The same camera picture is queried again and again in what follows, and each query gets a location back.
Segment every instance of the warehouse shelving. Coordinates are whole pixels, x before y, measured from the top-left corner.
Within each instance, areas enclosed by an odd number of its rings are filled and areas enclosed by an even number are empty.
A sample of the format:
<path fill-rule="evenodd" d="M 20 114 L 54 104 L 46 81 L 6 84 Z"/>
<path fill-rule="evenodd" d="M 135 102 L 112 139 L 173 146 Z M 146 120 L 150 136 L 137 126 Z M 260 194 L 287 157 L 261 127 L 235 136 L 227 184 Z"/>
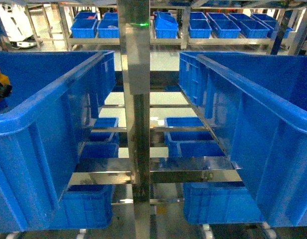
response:
<path fill-rule="evenodd" d="M 169 2 L 163 2 L 163 1 L 151 1 L 151 9 L 177 9 L 178 11 L 181 11 L 182 16 L 182 25 L 179 26 L 178 30 L 178 38 L 177 39 L 157 39 L 155 37 L 154 29 L 153 34 L 151 36 L 151 45 L 179 45 L 181 49 L 186 49 L 188 45 L 269 45 L 270 39 L 245 39 L 243 37 L 237 38 L 237 39 L 218 39 L 216 37 L 211 37 L 209 39 L 191 39 L 189 37 L 188 27 L 189 27 L 189 16 L 190 12 L 192 10 L 201 10 L 201 9 L 281 9 L 281 6 L 278 5 L 280 1 L 270 1 L 271 5 L 267 5 L 269 1 L 245 1 L 245 4 L 242 4 L 241 7 L 230 7 L 230 6 L 202 6 L 205 4 L 206 0 L 199 0 L 194 2 L 191 6 L 174 6 L 171 5 Z M 296 2 L 296 4 L 293 2 L 289 5 L 289 8 L 283 8 L 280 10 L 280 16 L 282 17 L 284 14 L 284 11 L 286 9 L 294 10 L 292 16 L 290 17 L 289 23 L 293 23 L 295 17 L 300 15 L 300 13 L 306 9 L 307 2 Z M 58 3 L 57 11 L 60 15 L 61 19 L 61 28 L 63 32 L 63 38 L 65 41 L 66 48 L 68 50 L 72 49 L 72 46 L 78 45 L 78 44 L 99 44 L 99 45 L 119 45 L 119 39 L 118 38 L 72 38 L 67 20 L 65 15 L 65 7 L 69 7 L 70 11 L 69 14 L 71 18 L 73 19 L 73 11 L 71 8 L 73 7 L 85 7 L 85 6 L 92 6 L 92 5 L 86 5 L 86 4 L 78 4 L 78 3 L 69 3 L 69 2 L 62 2 Z M 102 5 L 102 6 L 94 6 L 96 8 L 116 8 L 116 5 Z M 46 22 L 48 23 L 48 19 L 46 14 L 44 14 L 44 17 L 46 19 Z M 40 42 L 38 41 L 38 36 L 35 32 L 35 29 L 32 25 L 34 37 L 37 40 L 38 46 L 40 47 Z M 288 39 L 284 39 L 282 41 L 283 45 L 290 46 L 295 38 L 296 32 L 291 32 Z"/>
<path fill-rule="evenodd" d="M 197 4 L 205 3 L 206 1 L 197 1 Z M 84 161 L 77 166 L 72 179 L 71 185 L 85 184 L 86 180 L 90 180 L 94 184 L 131 184 L 132 185 L 132 199 L 121 200 L 114 205 L 133 203 L 136 238 L 149 239 L 150 231 L 150 217 L 151 205 L 163 204 L 168 202 L 181 202 L 181 199 L 164 199 L 154 197 L 151 193 L 150 185 L 157 183 L 182 183 L 182 182 L 236 182 L 241 181 L 234 165 L 232 165 L 227 157 L 203 157 L 191 158 L 185 160 L 183 158 L 173 158 L 174 162 L 178 163 L 175 167 L 160 167 L 161 161 L 169 162 L 168 158 L 150 158 L 151 137 L 159 135 L 164 131 L 202 131 L 209 130 L 207 122 L 201 115 L 196 106 L 192 105 L 188 98 L 186 105 L 151 105 L 150 92 L 154 89 L 163 89 L 161 83 L 174 79 L 173 72 L 165 73 L 164 77 L 153 77 L 150 72 L 150 44 L 179 44 L 182 48 L 186 48 L 187 44 L 268 44 L 269 53 L 277 54 L 280 48 L 282 37 L 285 28 L 280 28 L 276 39 L 206 39 L 205 41 L 189 39 L 187 41 L 187 32 L 182 32 L 184 36 L 180 39 L 151 39 L 152 29 L 148 27 L 140 27 L 132 23 L 149 22 L 149 8 L 150 1 L 131 1 L 118 0 L 119 9 L 119 26 L 120 39 L 113 39 L 106 41 L 106 39 L 73 39 L 69 35 L 68 25 L 65 22 L 65 6 L 77 6 L 77 4 L 59 3 L 58 11 L 62 19 L 62 31 L 64 39 L 71 49 L 75 44 L 120 44 L 122 55 L 122 77 L 124 85 L 125 105 L 107 106 L 108 108 L 125 108 L 127 127 L 115 128 L 95 128 L 94 132 L 121 132 L 126 134 L 129 147 L 129 158 L 113 158 L 108 159 L 106 167 L 102 167 L 99 162 L 103 159 L 90 159 Z M 162 3 L 153 3 L 155 8 L 173 8 L 182 9 L 184 11 L 183 19 L 189 18 L 191 11 L 190 7 L 183 6 L 169 6 Z M 281 20 L 282 26 L 288 25 L 292 11 L 286 10 Z M 186 24 L 183 23 L 183 29 L 187 29 Z M 303 16 L 302 23 L 298 32 L 294 36 L 293 44 L 291 45 L 289 54 L 297 55 L 302 48 L 307 34 L 307 9 Z M 192 108 L 199 116 L 204 124 L 204 127 L 150 127 L 150 108 Z M 213 168 L 205 170 L 203 165 L 214 165 Z"/>

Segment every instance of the metal shelf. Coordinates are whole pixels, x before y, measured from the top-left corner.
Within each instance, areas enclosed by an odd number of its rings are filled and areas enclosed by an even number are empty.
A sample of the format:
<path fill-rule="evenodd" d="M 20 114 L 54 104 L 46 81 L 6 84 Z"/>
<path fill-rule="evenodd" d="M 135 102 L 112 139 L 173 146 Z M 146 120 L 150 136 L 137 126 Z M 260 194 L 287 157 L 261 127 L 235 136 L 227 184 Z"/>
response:
<path fill-rule="evenodd" d="M 194 3 L 206 3 L 199 0 Z M 170 6 L 167 3 L 153 2 L 152 8 L 181 9 L 182 14 L 182 38 L 179 39 L 154 39 L 151 37 L 150 26 L 139 26 L 141 22 L 149 22 L 150 1 L 143 0 L 118 0 L 120 39 L 75 39 L 69 34 L 66 22 L 64 6 L 79 6 L 73 3 L 58 4 L 57 10 L 61 16 L 61 27 L 65 44 L 68 49 L 74 44 L 120 44 L 121 59 L 123 65 L 123 86 L 127 127 L 124 128 L 96 128 L 94 131 L 112 131 L 126 134 L 129 148 L 129 158 L 113 159 L 83 159 L 72 175 L 70 184 L 131 184 L 132 203 L 137 239 L 151 238 L 151 205 L 168 202 L 166 199 L 152 198 L 151 185 L 157 183 L 184 183 L 184 182 L 235 182 L 241 181 L 237 170 L 231 164 L 228 157 L 198 157 L 198 158 L 150 158 L 151 137 L 164 131 L 188 131 L 208 130 L 217 141 L 216 135 L 210 129 L 204 116 L 197 107 L 192 105 L 188 98 L 185 107 L 191 107 L 203 122 L 200 127 L 150 127 L 150 108 L 159 106 L 150 105 L 151 86 L 164 89 L 164 79 L 160 77 L 160 84 L 153 84 L 150 72 L 150 44 L 177 44 L 182 49 L 187 44 L 267 44 L 269 54 L 277 54 L 281 43 L 289 43 L 292 37 L 283 40 L 286 26 L 290 21 L 292 10 L 282 9 L 281 27 L 275 39 L 189 39 L 188 24 L 191 12 L 190 6 Z M 298 32 L 294 36 L 294 44 L 291 45 L 291 54 L 298 54 L 307 34 L 307 10 L 303 16 Z"/>

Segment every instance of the metal frame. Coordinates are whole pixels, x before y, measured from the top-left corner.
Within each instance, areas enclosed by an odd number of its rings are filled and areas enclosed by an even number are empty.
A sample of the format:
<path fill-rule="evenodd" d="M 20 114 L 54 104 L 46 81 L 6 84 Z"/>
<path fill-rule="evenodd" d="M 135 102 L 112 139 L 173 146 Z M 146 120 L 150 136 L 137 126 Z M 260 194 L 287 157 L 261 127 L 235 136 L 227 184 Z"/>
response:
<path fill-rule="evenodd" d="M 196 1 L 191 8 L 200 8 L 206 0 Z M 255 8 L 264 2 L 250 3 L 245 7 Z M 150 158 L 151 136 L 165 131 L 194 131 L 208 130 L 219 144 L 216 135 L 208 126 L 197 107 L 188 104 L 199 116 L 204 127 L 153 127 L 150 128 L 150 108 L 180 108 L 172 105 L 150 105 L 150 44 L 179 44 L 186 48 L 187 44 L 268 44 L 269 53 L 276 54 L 284 36 L 286 26 L 290 21 L 292 10 L 283 9 L 281 27 L 275 39 L 201 39 L 188 38 L 188 22 L 190 7 L 170 6 L 168 3 L 154 2 L 153 8 L 182 9 L 182 36 L 180 39 L 151 39 L 150 29 L 150 0 L 118 0 L 120 39 L 112 42 L 103 39 L 72 39 L 69 35 L 64 6 L 77 4 L 58 4 L 57 10 L 61 17 L 61 27 L 66 46 L 70 50 L 73 44 L 120 44 L 122 76 L 124 86 L 125 105 L 107 106 L 125 108 L 127 127 L 95 128 L 95 132 L 124 132 L 127 133 L 129 158 L 112 159 L 82 159 L 72 175 L 70 184 L 131 184 L 135 214 L 135 230 L 137 239 L 150 238 L 150 206 L 169 202 L 151 198 L 150 185 L 155 183 L 184 183 L 184 182 L 236 182 L 241 181 L 234 165 L 227 157 L 197 157 L 197 158 Z M 307 32 L 307 12 L 298 34 L 303 39 Z M 291 53 L 302 47 L 302 42 L 295 41 L 291 46 Z"/>
<path fill-rule="evenodd" d="M 167 9 L 179 9 L 182 10 L 182 26 L 179 28 L 178 31 L 178 37 L 177 39 L 158 39 L 155 37 L 155 32 L 154 32 L 154 27 L 153 24 L 151 24 L 151 31 L 152 31 L 152 37 L 150 39 L 151 45 L 179 45 L 181 49 L 186 49 L 188 45 L 269 45 L 269 50 L 268 52 L 271 52 L 272 49 L 279 49 L 280 45 L 286 45 L 290 46 L 293 44 L 293 40 L 295 36 L 295 32 L 291 32 L 290 37 L 288 39 L 283 39 L 280 42 L 279 38 L 276 39 L 246 39 L 244 36 L 240 35 L 238 39 L 219 39 L 216 36 L 211 37 L 210 39 L 191 39 L 189 37 L 189 32 L 188 32 L 188 26 L 189 26 L 189 16 L 190 12 L 195 9 L 263 9 L 263 8 L 269 8 L 269 9 L 280 9 L 280 5 L 276 6 L 266 6 L 267 3 L 273 3 L 273 2 L 280 2 L 280 0 L 246 0 L 246 4 L 243 4 L 241 7 L 216 7 L 216 6 L 205 6 L 203 7 L 202 5 L 205 4 L 207 0 L 198 0 L 194 3 L 191 4 L 191 6 L 174 6 L 170 5 L 168 1 L 163 2 L 163 1 L 151 1 L 151 8 L 167 8 Z M 294 4 L 292 5 L 291 3 L 289 4 L 289 9 L 297 9 L 297 10 L 303 10 L 305 9 L 305 4 L 306 3 L 301 3 L 301 4 Z M 67 21 L 65 18 L 65 13 L 63 12 L 63 8 L 65 6 L 68 7 L 76 7 L 76 6 L 85 6 L 81 4 L 76 4 L 76 3 L 59 3 L 58 4 L 59 12 L 61 17 L 61 25 L 62 25 L 62 31 L 64 35 L 64 41 L 65 45 L 68 50 L 71 50 L 74 45 L 81 45 L 81 44 L 98 44 L 98 45 L 119 45 L 120 41 L 118 38 L 98 38 L 97 36 L 95 38 L 72 38 L 71 34 L 69 33 Z M 98 6 L 99 8 L 102 7 L 116 7 L 116 6 Z M 292 19 L 290 22 L 293 22 L 293 18 L 295 17 L 296 14 L 292 15 Z"/>

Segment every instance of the vertical metal pole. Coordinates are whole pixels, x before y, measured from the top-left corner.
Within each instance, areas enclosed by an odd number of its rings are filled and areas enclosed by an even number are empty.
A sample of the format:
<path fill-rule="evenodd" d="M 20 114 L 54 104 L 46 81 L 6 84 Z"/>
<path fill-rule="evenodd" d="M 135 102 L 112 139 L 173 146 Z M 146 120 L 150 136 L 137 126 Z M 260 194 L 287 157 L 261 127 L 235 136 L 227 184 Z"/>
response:
<path fill-rule="evenodd" d="M 37 47 L 38 47 L 39 49 L 41 49 L 41 44 L 40 44 L 40 41 L 39 41 L 39 39 L 38 39 L 36 30 L 35 30 L 35 26 L 34 26 L 34 23 L 33 23 L 33 19 L 32 19 L 32 17 L 31 17 L 30 14 L 29 14 L 29 9 L 28 9 L 28 6 L 27 6 L 27 5 L 25 6 L 25 14 L 26 14 L 26 16 L 27 16 L 27 18 L 28 18 L 28 20 L 29 20 L 30 27 L 32 28 L 33 36 L 34 36 L 34 39 L 35 39 L 35 41 L 36 41 Z"/>
<path fill-rule="evenodd" d="M 289 49 L 289 55 L 298 55 L 307 37 L 307 9 L 295 35 L 294 41 Z"/>
<path fill-rule="evenodd" d="M 65 42 L 65 47 L 68 51 L 71 50 L 71 46 L 68 45 L 67 39 L 69 38 L 69 30 L 68 30 L 68 25 L 66 21 L 66 14 L 63 6 L 60 6 L 59 3 L 56 5 L 57 6 L 57 15 L 59 16 L 60 19 L 60 28 L 63 33 L 63 38 Z"/>
<path fill-rule="evenodd" d="M 45 22 L 47 24 L 47 31 L 48 31 L 49 37 L 52 39 L 52 44 L 54 45 L 53 34 L 52 34 L 52 30 L 50 28 L 50 23 L 49 23 L 48 16 L 47 16 L 46 9 L 45 9 L 44 5 L 42 6 L 42 11 L 43 11 L 43 16 L 44 16 Z"/>
<path fill-rule="evenodd" d="M 283 15 L 281 22 L 278 22 L 274 32 L 277 34 L 272 34 L 271 41 L 268 47 L 267 55 L 277 55 L 284 37 L 284 34 L 288 28 L 288 24 L 291 18 L 293 10 L 282 9 L 280 14 Z"/>
<path fill-rule="evenodd" d="M 150 238 L 150 0 L 117 0 L 137 239 Z"/>
<path fill-rule="evenodd" d="M 188 6 L 182 13 L 182 41 L 181 49 L 186 49 L 189 40 L 189 21 L 190 21 L 191 8 Z"/>

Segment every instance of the blue storage bin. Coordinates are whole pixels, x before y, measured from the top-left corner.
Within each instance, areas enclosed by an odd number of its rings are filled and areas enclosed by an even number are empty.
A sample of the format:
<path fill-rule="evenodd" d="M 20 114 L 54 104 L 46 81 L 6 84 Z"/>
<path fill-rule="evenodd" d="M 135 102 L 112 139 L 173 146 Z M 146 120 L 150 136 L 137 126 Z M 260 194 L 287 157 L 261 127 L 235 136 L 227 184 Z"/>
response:
<path fill-rule="evenodd" d="M 197 12 L 191 12 L 190 13 L 190 20 L 207 20 L 206 15 L 203 12 L 197 11 Z"/>
<path fill-rule="evenodd" d="M 190 38 L 209 38 L 212 29 L 207 20 L 190 20 Z"/>
<path fill-rule="evenodd" d="M 118 38 L 119 29 L 117 20 L 101 20 L 97 26 L 99 38 Z"/>
<path fill-rule="evenodd" d="M 253 13 L 251 17 L 257 21 L 277 21 L 275 18 L 261 13 Z"/>
<path fill-rule="evenodd" d="M 165 13 L 157 12 L 154 24 L 156 29 L 159 30 L 164 30 L 164 29 L 178 30 L 178 23 L 174 19 L 174 17 Z"/>
<path fill-rule="evenodd" d="M 118 118 L 115 117 L 104 117 L 98 118 L 94 127 L 118 127 Z M 96 133 L 91 132 L 89 135 L 90 141 L 106 142 L 106 143 L 117 143 L 119 144 L 119 133 L 118 132 L 102 132 Z"/>
<path fill-rule="evenodd" d="M 196 56 L 201 52 L 181 52 L 179 66 L 179 86 L 189 97 L 192 104 L 200 106 L 203 102 L 204 89 L 206 82 L 204 80 L 205 67 L 196 60 Z M 224 54 L 237 54 L 235 52 L 226 52 Z"/>
<path fill-rule="evenodd" d="M 204 157 L 224 156 L 219 145 L 214 140 L 203 142 L 179 142 L 177 144 L 178 157 Z"/>
<path fill-rule="evenodd" d="M 231 20 L 215 20 L 212 28 L 219 38 L 237 38 L 241 31 Z"/>
<path fill-rule="evenodd" d="M 0 114 L 0 233 L 48 228 L 98 117 L 98 81 L 115 77 L 113 55 L 0 52 L 13 86 Z"/>
<path fill-rule="evenodd" d="M 203 55 L 199 108 L 266 221 L 307 226 L 307 57 Z"/>
<path fill-rule="evenodd" d="M 167 11 L 154 11 L 153 14 L 157 16 L 159 13 L 168 14 L 169 16 L 172 16 L 171 12 Z"/>
<path fill-rule="evenodd" d="M 202 6 L 228 6 L 230 4 L 230 1 L 216 1 L 216 0 L 211 0 L 206 2 Z"/>
<path fill-rule="evenodd" d="M 84 158 L 117 158 L 119 145 L 115 143 L 86 143 Z M 65 192 L 60 209 L 49 229 L 102 229 L 109 226 L 113 213 L 112 185 L 77 185 Z"/>
<path fill-rule="evenodd" d="M 198 117 L 166 117 L 165 126 L 203 126 Z M 207 131 L 192 132 L 164 132 L 164 142 L 169 149 L 169 157 L 177 157 L 177 144 L 181 142 L 192 141 L 210 141 L 213 140 L 211 134 Z"/>
<path fill-rule="evenodd" d="M 272 37 L 272 34 L 276 35 L 278 33 L 277 31 L 274 31 L 276 24 L 278 24 L 277 21 L 262 21 L 262 22 L 269 29 L 268 37 Z M 283 38 L 288 38 L 290 31 L 294 31 L 294 30 L 288 27 Z"/>
<path fill-rule="evenodd" d="M 270 31 L 260 21 L 255 20 L 240 21 L 240 28 L 246 38 L 266 38 Z"/>
<path fill-rule="evenodd" d="M 224 13 L 208 12 L 207 17 L 209 20 L 229 20 Z"/>
<path fill-rule="evenodd" d="M 96 19 L 76 19 L 71 26 L 73 38 L 95 38 Z"/>
<path fill-rule="evenodd" d="M 118 13 L 116 13 L 116 12 L 106 12 L 104 14 L 103 20 L 117 20 L 118 21 Z"/>
<path fill-rule="evenodd" d="M 64 194 L 49 229 L 103 229 L 112 217 L 112 185 L 74 185 Z"/>
<path fill-rule="evenodd" d="M 103 142 L 87 142 L 81 154 L 84 158 L 118 158 L 119 144 Z"/>
<path fill-rule="evenodd" d="M 243 183 L 184 183 L 183 194 L 183 213 L 190 224 L 264 221 Z"/>
<path fill-rule="evenodd" d="M 228 17 L 230 20 L 234 21 L 235 24 L 237 24 L 238 27 L 240 28 L 241 28 L 240 21 L 253 20 L 253 18 L 250 18 L 249 16 L 243 13 L 229 13 Z"/>
<path fill-rule="evenodd" d="M 178 29 L 155 29 L 156 38 L 177 38 Z"/>
<path fill-rule="evenodd" d="M 91 11 L 80 11 L 74 18 L 76 19 L 97 19 L 97 13 Z"/>

